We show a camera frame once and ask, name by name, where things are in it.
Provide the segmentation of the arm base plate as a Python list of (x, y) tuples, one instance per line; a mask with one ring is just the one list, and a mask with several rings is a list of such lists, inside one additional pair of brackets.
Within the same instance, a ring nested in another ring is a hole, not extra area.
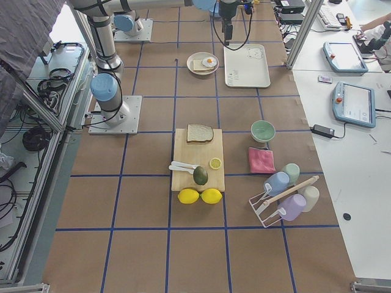
[(119, 135), (137, 134), (139, 126), (139, 116), (141, 112), (142, 97), (136, 95), (123, 96), (123, 104), (118, 112), (112, 113), (101, 111), (98, 102), (95, 103), (89, 134), (91, 135)]
[(153, 20), (139, 18), (133, 21), (131, 18), (120, 18), (119, 15), (113, 21), (115, 32), (114, 41), (117, 43), (150, 42), (152, 38)]

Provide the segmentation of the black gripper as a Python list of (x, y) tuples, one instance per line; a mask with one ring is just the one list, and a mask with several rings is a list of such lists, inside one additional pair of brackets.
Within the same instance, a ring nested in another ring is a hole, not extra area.
[(236, 0), (220, 0), (219, 15), (224, 20), (224, 45), (228, 46), (233, 35), (232, 18), (236, 15), (238, 1)]

